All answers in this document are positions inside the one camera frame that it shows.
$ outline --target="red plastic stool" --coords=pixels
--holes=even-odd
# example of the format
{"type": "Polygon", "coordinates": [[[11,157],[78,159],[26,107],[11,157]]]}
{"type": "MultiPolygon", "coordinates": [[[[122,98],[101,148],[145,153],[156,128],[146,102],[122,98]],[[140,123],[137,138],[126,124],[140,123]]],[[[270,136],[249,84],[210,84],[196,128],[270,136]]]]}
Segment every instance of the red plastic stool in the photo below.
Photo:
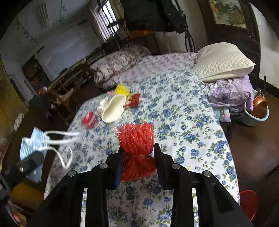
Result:
{"type": "Polygon", "coordinates": [[[253,220],[257,212],[259,199],[252,190],[242,191],[240,193],[240,206],[250,220],[253,220]]]}

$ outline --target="folded purple floral blanket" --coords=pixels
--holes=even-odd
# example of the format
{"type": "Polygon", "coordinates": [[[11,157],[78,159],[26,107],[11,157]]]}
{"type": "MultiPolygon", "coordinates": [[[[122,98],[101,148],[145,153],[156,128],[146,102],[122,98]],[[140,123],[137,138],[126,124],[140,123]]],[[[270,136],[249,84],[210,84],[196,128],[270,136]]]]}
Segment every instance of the folded purple floral blanket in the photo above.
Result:
{"type": "Polygon", "coordinates": [[[212,106],[234,106],[236,111],[241,111],[245,109],[244,103],[246,102],[246,109],[253,110],[254,95],[248,75],[205,83],[203,91],[212,106]]]}

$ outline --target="yellow pom-pom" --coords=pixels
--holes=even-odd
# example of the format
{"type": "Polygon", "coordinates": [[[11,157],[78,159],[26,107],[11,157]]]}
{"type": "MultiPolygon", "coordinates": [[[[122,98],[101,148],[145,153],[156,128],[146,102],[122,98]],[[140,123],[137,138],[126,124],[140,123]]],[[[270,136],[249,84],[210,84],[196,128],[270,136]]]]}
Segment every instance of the yellow pom-pom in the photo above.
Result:
{"type": "Polygon", "coordinates": [[[119,84],[115,89],[115,94],[123,94],[128,97],[130,95],[130,92],[127,90],[125,85],[119,84]]]}

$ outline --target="painting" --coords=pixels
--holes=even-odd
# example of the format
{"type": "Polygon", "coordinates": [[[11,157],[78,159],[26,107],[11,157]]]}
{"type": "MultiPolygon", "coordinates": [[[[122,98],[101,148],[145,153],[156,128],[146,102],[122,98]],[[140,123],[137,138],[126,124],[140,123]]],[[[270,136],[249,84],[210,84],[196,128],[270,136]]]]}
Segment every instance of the painting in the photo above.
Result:
{"type": "Polygon", "coordinates": [[[216,24],[246,28],[246,23],[238,0],[209,0],[216,24]]]}

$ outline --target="light blue bucket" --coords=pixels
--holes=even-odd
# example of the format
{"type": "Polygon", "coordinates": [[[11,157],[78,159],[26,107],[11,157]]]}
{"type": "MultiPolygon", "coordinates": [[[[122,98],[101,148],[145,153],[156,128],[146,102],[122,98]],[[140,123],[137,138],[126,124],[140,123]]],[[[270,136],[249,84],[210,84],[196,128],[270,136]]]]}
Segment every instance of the light blue bucket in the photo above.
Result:
{"type": "MultiPolygon", "coordinates": [[[[254,95],[257,94],[257,91],[253,89],[253,93],[254,95]]],[[[269,110],[268,107],[266,109],[266,115],[264,118],[257,118],[254,117],[253,115],[249,114],[246,110],[245,113],[243,114],[242,118],[240,119],[244,124],[248,125],[248,126],[255,126],[257,125],[259,122],[261,121],[265,121],[269,116],[269,110]]]]}

